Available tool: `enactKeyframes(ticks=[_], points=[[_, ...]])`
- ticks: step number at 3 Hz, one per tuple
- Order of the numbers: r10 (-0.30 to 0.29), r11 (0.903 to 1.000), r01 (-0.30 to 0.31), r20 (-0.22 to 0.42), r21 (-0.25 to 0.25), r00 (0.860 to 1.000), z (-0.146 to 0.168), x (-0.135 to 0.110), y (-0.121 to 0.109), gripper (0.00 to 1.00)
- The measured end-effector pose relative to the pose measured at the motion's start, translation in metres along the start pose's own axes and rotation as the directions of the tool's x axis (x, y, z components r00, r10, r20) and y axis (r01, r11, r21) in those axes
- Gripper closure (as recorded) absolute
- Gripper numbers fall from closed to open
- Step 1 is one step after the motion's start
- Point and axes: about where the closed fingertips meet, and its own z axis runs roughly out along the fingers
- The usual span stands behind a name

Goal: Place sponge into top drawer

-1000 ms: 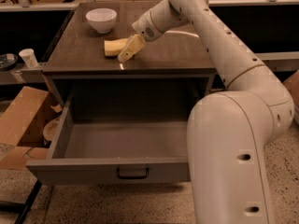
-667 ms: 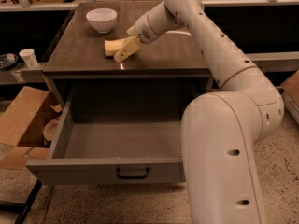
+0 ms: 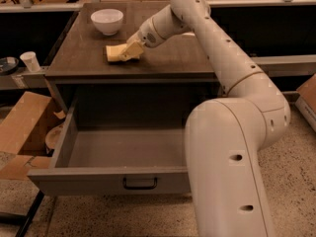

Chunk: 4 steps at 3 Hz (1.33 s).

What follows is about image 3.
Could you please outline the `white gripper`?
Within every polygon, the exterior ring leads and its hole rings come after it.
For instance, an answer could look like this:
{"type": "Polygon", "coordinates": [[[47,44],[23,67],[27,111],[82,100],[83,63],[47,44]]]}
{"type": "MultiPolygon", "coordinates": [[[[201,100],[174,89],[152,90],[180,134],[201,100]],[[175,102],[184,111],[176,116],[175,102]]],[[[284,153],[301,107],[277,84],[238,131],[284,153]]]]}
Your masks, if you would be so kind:
{"type": "Polygon", "coordinates": [[[144,52],[144,47],[154,48],[163,43],[165,40],[161,38],[156,31],[153,18],[147,19],[122,46],[122,50],[119,52],[119,59],[121,61],[128,61],[133,58],[139,58],[144,52]]]}

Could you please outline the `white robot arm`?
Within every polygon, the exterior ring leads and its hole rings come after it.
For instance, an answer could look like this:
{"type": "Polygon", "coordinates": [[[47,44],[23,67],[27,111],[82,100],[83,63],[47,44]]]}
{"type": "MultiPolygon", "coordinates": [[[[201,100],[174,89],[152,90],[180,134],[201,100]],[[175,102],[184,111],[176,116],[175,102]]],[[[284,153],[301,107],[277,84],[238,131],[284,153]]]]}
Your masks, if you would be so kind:
{"type": "Polygon", "coordinates": [[[205,0],[170,0],[128,40],[122,60],[191,31],[225,93],[190,113],[185,152],[199,237],[275,237],[258,152],[290,121],[287,100],[210,17],[205,0]]]}

